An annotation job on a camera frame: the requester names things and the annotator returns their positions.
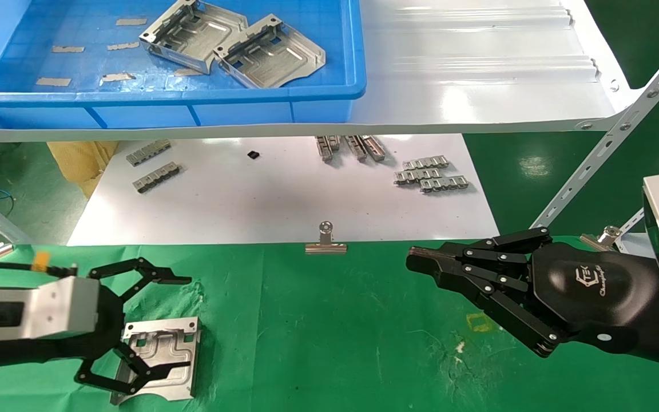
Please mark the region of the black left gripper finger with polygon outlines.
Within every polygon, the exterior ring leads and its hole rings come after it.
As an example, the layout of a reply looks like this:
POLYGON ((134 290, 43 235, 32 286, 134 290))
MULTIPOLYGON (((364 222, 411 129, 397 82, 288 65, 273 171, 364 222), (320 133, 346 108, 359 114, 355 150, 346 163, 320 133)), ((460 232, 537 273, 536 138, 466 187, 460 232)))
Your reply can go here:
POLYGON ((144 287, 150 283, 185 285, 190 284, 193 281, 193 279, 188 276, 176 276, 171 268, 155 266, 143 257, 110 263, 105 266, 94 268, 89 271, 88 277, 90 279, 100 280, 128 273, 130 271, 136 271, 139 273, 141 279, 125 292, 121 293, 119 298, 122 302, 128 302, 128 300, 134 297, 134 295, 143 290, 144 287))
POLYGON ((115 352, 115 354, 125 362, 128 368, 135 374, 133 380, 123 382, 115 378, 108 378, 94 374, 92 372, 94 360, 86 359, 83 360, 75 375, 76 383, 110 392, 117 392, 119 394, 133 395, 143 389, 149 382, 164 380, 173 369, 190 367, 191 365, 190 362, 173 362, 162 363, 161 365, 150 367, 125 342, 118 342, 112 351, 115 352))

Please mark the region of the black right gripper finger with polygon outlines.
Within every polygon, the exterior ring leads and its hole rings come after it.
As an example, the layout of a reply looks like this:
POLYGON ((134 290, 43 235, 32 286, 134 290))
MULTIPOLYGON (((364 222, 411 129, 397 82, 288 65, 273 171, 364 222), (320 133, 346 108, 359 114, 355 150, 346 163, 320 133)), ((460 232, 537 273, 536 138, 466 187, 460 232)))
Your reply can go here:
POLYGON ((484 238, 471 244, 447 241, 438 248, 413 246, 407 269, 421 274, 450 273, 455 264, 497 270, 505 264, 526 264, 528 256, 553 241, 546 227, 484 238))
POLYGON ((406 268, 429 275, 440 289, 463 295, 541 358, 549 357, 561 341, 559 331, 534 315, 526 263, 407 260, 406 268))

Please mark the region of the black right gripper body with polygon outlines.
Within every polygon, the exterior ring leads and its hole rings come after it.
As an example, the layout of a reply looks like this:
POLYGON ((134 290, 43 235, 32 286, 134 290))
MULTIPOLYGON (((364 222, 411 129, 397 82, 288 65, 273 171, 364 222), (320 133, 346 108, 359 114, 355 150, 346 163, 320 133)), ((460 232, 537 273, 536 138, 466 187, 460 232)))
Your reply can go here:
POLYGON ((531 281, 568 341, 634 354, 643 316, 659 295, 659 266, 643 256, 552 243, 531 254, 531 281))

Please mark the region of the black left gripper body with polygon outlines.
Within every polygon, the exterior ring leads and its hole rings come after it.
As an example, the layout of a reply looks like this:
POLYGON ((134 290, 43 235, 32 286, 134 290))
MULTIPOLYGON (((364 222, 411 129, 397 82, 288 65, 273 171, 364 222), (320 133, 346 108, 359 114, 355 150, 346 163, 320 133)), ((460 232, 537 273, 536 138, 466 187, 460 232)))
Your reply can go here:
POLYGON ((92 332, 55 340, 55 352, 50 360, 72 359, 97 360, 120 341, 125 325, 123 301, 104 285, 98 289, 97 321, 92 332))

